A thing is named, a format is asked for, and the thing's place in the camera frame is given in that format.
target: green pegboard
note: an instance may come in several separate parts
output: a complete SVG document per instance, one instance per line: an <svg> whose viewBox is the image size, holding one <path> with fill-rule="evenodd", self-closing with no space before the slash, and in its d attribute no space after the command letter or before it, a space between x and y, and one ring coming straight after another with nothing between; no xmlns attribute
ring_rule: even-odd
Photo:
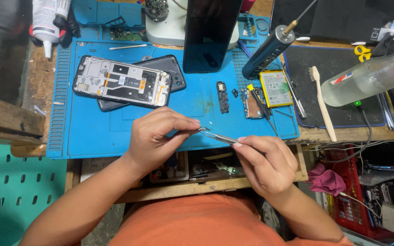
<svg viewBox="0 0 394 246"><path fill-rule="evenodd" d="M16 158L0 145L0 245L17 245L31 222L65 191L66 160Z"/></svg>

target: hand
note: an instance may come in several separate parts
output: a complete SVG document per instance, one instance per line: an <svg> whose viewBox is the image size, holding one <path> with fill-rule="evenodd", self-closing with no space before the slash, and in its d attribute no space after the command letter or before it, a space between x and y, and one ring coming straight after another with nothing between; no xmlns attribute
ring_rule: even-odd
<svg viewBox="0 0 394 246"><path fill-rule="evenodd" d="M240 137L238 142L233 149L256 193L269 199L291 187L298 163L279 137Z"/></svg>
<svg viewBox="0 0 394 246"><path fill-rule="evenodd" d="M168 107L134 120L129 149L121 157L126 171L139 180L162 165L186 139L198 133L199 122ZM173 130L178 132L166 137Z"/></svg>

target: red plastic crate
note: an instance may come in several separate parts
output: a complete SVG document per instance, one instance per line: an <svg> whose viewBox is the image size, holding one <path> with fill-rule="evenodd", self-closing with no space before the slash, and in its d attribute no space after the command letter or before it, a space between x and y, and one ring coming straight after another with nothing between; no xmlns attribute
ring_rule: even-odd
<svg viewBox="0 0 394 246"><path fill-rule="evenodd" d="M341 160L353 153L353 149L346 151L328 150L326 151L326 159L331 161ZM337 163L328 162L326 166L331 166L332 170L343 178L346 184L344 193L364 203L355 157ZM371 239L384 239L394 236L394 233L389 230L371 227L367 209L359 202L342 195L334 197L334 218L340 226Z"/></svg>

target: orange shirt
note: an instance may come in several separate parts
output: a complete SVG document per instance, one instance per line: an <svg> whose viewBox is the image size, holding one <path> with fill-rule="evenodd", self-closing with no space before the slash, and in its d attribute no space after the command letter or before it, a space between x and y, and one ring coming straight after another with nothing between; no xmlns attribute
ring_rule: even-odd
<svg viewBox="0 0 394 246"><path fill-rule="evenodd" d="M123 223L110 246L353 246L296 238L285 242L260 221L250 199L210 194L183 197L139 208Z"/></svg>

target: phone screen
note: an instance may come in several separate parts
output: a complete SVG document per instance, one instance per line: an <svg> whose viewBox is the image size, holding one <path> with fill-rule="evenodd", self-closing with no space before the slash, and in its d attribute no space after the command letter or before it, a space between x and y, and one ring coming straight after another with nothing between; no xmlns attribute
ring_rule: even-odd
<svg viewBox="0 0 394 246"><path fill-rule="evenodd" d="M189 0L183 52L185 73L220 70L243 0Z"/></svg>

